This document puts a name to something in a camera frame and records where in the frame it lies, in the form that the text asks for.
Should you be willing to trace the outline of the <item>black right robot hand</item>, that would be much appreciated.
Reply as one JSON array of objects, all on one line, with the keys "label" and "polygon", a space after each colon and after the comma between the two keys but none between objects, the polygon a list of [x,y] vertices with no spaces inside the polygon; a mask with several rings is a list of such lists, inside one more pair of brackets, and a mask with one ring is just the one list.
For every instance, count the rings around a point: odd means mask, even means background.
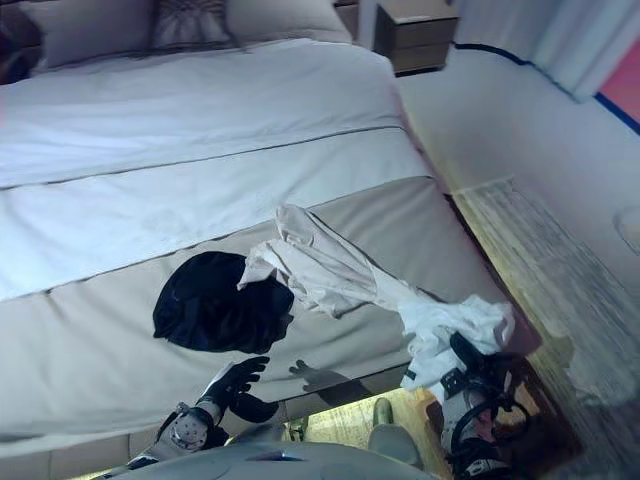
[{"label": "black right robot hand", "polygon": [[498,382],[502,378],[504,357],[501,353],[483,354],[459,332],[450,337],[450,346],[466,367],[468,376],[487,383]]}]

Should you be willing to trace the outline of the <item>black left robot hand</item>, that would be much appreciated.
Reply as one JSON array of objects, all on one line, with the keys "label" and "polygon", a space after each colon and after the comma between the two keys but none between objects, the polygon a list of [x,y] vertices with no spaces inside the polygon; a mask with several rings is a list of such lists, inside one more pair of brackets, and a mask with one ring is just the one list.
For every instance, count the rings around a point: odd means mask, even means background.
[{"label": "black left robot hand", "polygon": [[266,370],[270,358],[257,356],[240,363],[231,362],[211,380],[197,403],[215,405],[218,413],[213,417],[221,420],[230,410],[244,421],[260,424],[270,420],[278,411],[277,402],[265,402],[250,393],[260,373]]}]

